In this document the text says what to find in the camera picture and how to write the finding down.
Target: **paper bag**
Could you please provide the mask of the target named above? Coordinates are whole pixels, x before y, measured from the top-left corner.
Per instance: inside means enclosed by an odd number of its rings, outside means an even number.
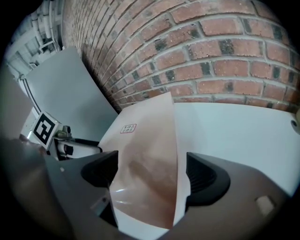
[[[166,93],[125,108],[100,144],[119,151],[112,204],[144,223],[170,229],[177,194],[174,106]]]

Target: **white surface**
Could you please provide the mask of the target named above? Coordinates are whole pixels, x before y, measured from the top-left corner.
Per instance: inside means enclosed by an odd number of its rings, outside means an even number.
[[[100,141],[118,116],[75,47],[58,52],[26,78],[39,108],[70,126],[73,137]]]
[[[190,192],[183,174],[189,151],[254,167],[293,195],[300,180],[300,135],[291,127],[293,119],[291,113],[254,106],[176,103],[179,174],[174,222],[183,216]],[[119,230],[135,238],[154,240],[168,231],[114,211]]]

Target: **brick wall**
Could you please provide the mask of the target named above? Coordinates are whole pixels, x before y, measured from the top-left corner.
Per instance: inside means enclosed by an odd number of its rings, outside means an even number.
[[[117,110],[167,91],[175,102],[300,103],[299,55],[258,1],[68,0],[63,43]]]

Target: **red brick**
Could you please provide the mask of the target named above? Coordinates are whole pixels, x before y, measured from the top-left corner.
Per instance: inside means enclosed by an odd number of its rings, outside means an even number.
[[[104,91],[104,92],[107,92],[108,91],[108,89],[111,87],[111,83],[110,83],[110,80],[108,80],[107,82],[106,82],[106,84],[104,84],[104,86],[102,87],[102,90]]]
[[[135,102],[135,99],[134,99],[132,96],[126,97],[125,100],[126,100],[126,102],[128,102],[128,103],[133,103],[133,102]]]
[[[117,1],[113,2],[113,4],[109,7],[108,11],[105,13],[105,15],[104,15],[104,17],[101,21],[101,24],[100,24],[97,31],[100,30],[100,32],[101,32],[102,29],[105,28],[110,16],[113,14],[113,12],[114,12],[114,10],[116,9],[117,6],[118,6],[118,2]]]
[[[141,81],[141,82],[138,82],[134,85],[134,89],[136,91],[144,91],[144,90],[147,90],[147,89],[150,89],[151,86],[148,82],[148,80],[144,80],[144,81]]]
[[[296,114],[298,110],[299,110],[298,106],[289,105],[289,108],[287,109],[287,112]]]
[[[257,107],[267,107],[270,102],[262,99],[248,98],[246,101],[247,105],[257,106]]]
[[[152,79],[152,85],[154,86],[154,85],[167,84],[169,82],[175,81],[175,76],[172,77],[171,80],[169,80],[166,76],[166,72],[164,72],[159,75],[152,76],[151,79]]]
[[[124,109],[124,108],[127,108],[127,107],[131,106],[131,105],[133,105],[133,104],[132,103],[127,103],[127,104],[124,104],[120,107],[121,107],[121,109]]]
[[[133,78],[132,74],[129,74],[127,77],[125,77],[125,81],[127,83],[127,85],[133,83],[135,81],[135,79]]]
[[[136,102],[145,100],[141,93],[135,94],[132,97],[135,99]]]
[[[107,47],[107,49],[110,49],[110,47],[112,46],[114,40],[116,39],[116,32],[115,31],[112,31],[108,37],[106,38],[106,41],[105,41],[105,46]]]
[[[114,12],[117,19],[126,11],[126,9],[134,2],[135,0],[123,0]]]
[[[143,62],[156,54],[157,51],[155,49],[154,43],[150,43],[140,50],[140,52],[138,53],[138,59],[140,60],[140,62]]]
[[[174,79],[167,79],[167,82],[172,82],[172,81],[184,81],[184,80],[190,80],[190,79],[196,79],[202,77],[202,70],[200,64],[194,64],[190,66],[185,66],[185,67],[178,67],[173,71],[174,74]]]
[[[126,82],[124,80],[121,80],[116,84],[116,87],[118,90],[121,90],[126,87]]]
[[[125,58],[122,56],[121,53],[119,53],[116,58],[114,59],[114,62],[116,64],[117,67],[119,67],[121,65],[121,63],[125,60]]]
[[[116,65],[114,63],[112,63],[109,68],[108,68],[108,73],[110,74],[110,76],[112,76],[114,74],[114,72],[117,70]]]
[[[111,48],[111,49],[109,50],[107,56],[106,56],[106,59],[105,59],[105,62],[108,63],[107,65],[109,65],[109,64],[111,63],[111,61],[113,60],[113,58],[114,58],[115,55],[116,55],[116,54],[114,53],[113,49]]]
[[[107,80],[109,79],[109,77],[110,77],[110,74],[108,72],[106,72],[104,74],[103,78],[100,79],[101,86],[103,86],[107,82]]]
[[[102,48],[101,53],[98,56],[97,62],[103,63],[105,57],[107,56],[107,53],[108,53],[107,48],[106,47]]]
[[[107,82],[110,86],[113,86],[118,80],[113,76]]]
[[[116,73],[115,73],[115,78],[117,79],[117,80],[119,80],[122,76],[123,76],[123,74],[122,74],[122,72],[120,71],[120,70],[118,70]]]
[[[150,19],[144,15],[138,15],[131,23],[126,27],[126,36],[132,36],[136,31],[138,31],[143,25],[149,22]]]
[[[146,63],[145,65],[143,65],[143,66],[141,66],[140,68],[137,69],[137,73],[138,73],[140,78],[145,77],[145,76],[153,73],[154,65],[152,65],[152,67],[151,67],[151,64],[152,63]]]
[[[265,62],[254,61],[251,63],[250,69],[251,76],[271,79],[272,78],[272,66]]]
[[[134,89],[132,86],[127,87],[127,88],[125,88],[125,89],[122,91],[122,93],[124,94],[124,96],[129,95],[129,94],[132,94],[132,93],[134,93],[134,92],[135,92],[135,89]]]
[[[195,24],[184,26],[178,30],[171,31],[167,34],[165,40],[168,47],[176,46],[188,40],[199,38],[199,33]]]
[[[135,4],[133,4],[129,9],[129,14],[132,18],[138,15],[141,11],[143,11],[147,6],[153,3],[155,0],[139,0]]]
[[[156,65],[159,70],[165,69],[171,66],[175,66],[185,62],[185,57],[182,50],[175,50],[173,52],[166,53],[156,59]]]
[[[227,93],[226,85],[230,81],[213,80],[213,81],[201,81],[197,83],[198,93]]]
[[[107,19],[110,14],[110,13],[105,14],[107,9],[108,9],[108,7],[104,4],[101,8],[101,11],[98,13],[97,19],[94,24],[95,27],[98,27],[97,32],[96,32],[96,36],[98,36],[98,37],[100,37],[100,33],[102,31],[102,28],[99,28],[99,26],[102,27],[102,25],[101,25],[102,19],[103,18]]]
[[[114,30],[119,34],[129,22],[130,17],[129,14],[126,13],[118,20],[116,26],[114,27]]]
[[[229,104],[245,104],[244,98],[237,97],[227,97],[227,98],[219,98],[215,99],[215,103],[229,103]]]
[[[287,65],[290,63],[289,51],[276,44],[267,43],[267,56],[271,60],[282,62]]]
[[[221,60],[214,63],[217,76],[248,76],[248,63],[241,60]]]
[[[235,93],[260,95],[263,83],[250,81],[212,80],[197,83],[198,93]]]
[[[141,32],[144,40],[149,40],[163,31],[171,28],[170,20],[166,16],[158,18],[152,25],[147,26]]]
[[[294,74],[294,78],[292,79],[292,82],[289,82],[290,70],[286,69],[285,67],[279,67],[279,66],[276,66],[276,67],[280,68],[280,76],[278,78],[278,81],[285,83],[285,84],[296,83],[297,77],[298,77],[297,74]]]
[[[278,18],[275,16],[275,14],[269,9],[267,5],[265,5],[262,2],[253,1],[255,8],[258,12],[258,15],[261,17],[269,18],[271,20],[274,20],[276,22],[279,22]]]
[[[189,84],[168,87],[168,91],[171,92],[172,97],[193,95],[192,86]]]
[[[125,73],[129,73],[132,69],[134,69],[138,64],[138,62],[136,61],[136,57],[132,56],[130,57],[126,63],[123,65],[123,70]]]
[[[153,97],[156,97],[158,95],[161,95],[161,94],[165,93],[165,89],[160,88],[160,89],[150,90],[150,91],[147,91],[145,93],[149,98],[153,98]]]
[[[250,1],[237,0],[195,2],[171,12],[176,23],[220,13],[255,14]]]
[[[184,3],[184,0],[163,0],[159,1],[149,8],[151,17],[156,17],[161,13],[178,6],[179,4]]]
[[[131,55],[132,53],[134,53],[142,45],[143,45],[143,43],[139,39],[139,37],[135,36],[124,47],[124,49],[123,49],[123,51],[121,53],[122,57],[126,59],[129,55]]]
[[[113,17],[111,17],[111,19],[108,21],[108,23],[106,24],[104,31],[103,31],[106,36],[108,36],[108,34],[111,32],[115,23],[116,23],[116,20]]]
[[[297,90],[287,88],[284,101],[299,104],[300,103],[300,93]]]
[[[300,56],[293,51],[290,51],[290,56],[291,56],[291,66],[300,70]]]
[[[273,29],[270,23],[255,19],[243,19],[243,21],[244,24],[246,24],[245,22],[248,22],[251,28],[251,31],[248,31],[247,27],[245,28],[247,34],[264,38],[274,38]]]
[[[242,34],[240,23],[236,18],[203,20],[200,24],[206,36]]]
[[[233,88],[235,94],[260,95],[263,89],[263,83],[250,81],[234,81]]]
[[[283,99],[284,95],[285,95],[285,88],[278,87],[271,84],[267,84],[263,92],[263,97],[272,98],[279,101]]]
[[[288,111],[289,105],[283,103],[275,103],[273,104],[273,109],[281,110],[281,111]]]
[[[175,103],[209,103],[211,102],[211,97],[181,97],[175,98]]]
[[[117,53],[122,46],[127,42],[127,37],[125,36],[124,33],[120,34],[115,43],[113,44],[112,48],[114,51]]]
[[[285,45],[289,45],[290,44],[290,39],[289,36],[287,34],[287,31],[285,29],[281,29],[281,33],[282,33],[282,42]]]
[[[95,66],[94,75],[96,75],[99,78],[102,78],[104,75],[104,68],[103,68],[103,66],[100,68],[100,62],[97,62],[96,66]]]
[[[232,39],[234,55],[247,57],[262,57],[263,43],[256,40]]]
[[[119,104],[125,104],[127,103],[126,98],[121,98],[118,100]]]
[[[193,60],[222,55],[217,40],[191,44],[188,46],[188,53]]]
[[[94,66],[98,61],[98,57],[100,55],[100,51],[105,51],[105,47],[102,48],[103,44],[105,42],[105,37],[101,36],[101,38],[99,39],[98,43],[97,43],[97,48],[95,49],[94,55],[93,55],[93,60],[92,60],[92,66]]]
[[[288,84],[291,84],[294,87],[296,87],[297,89],[300,89],[300,75],[293,71],[290,71],[290,72],[294,73],[294,78],[293,78],[293,81],[289,81]]]

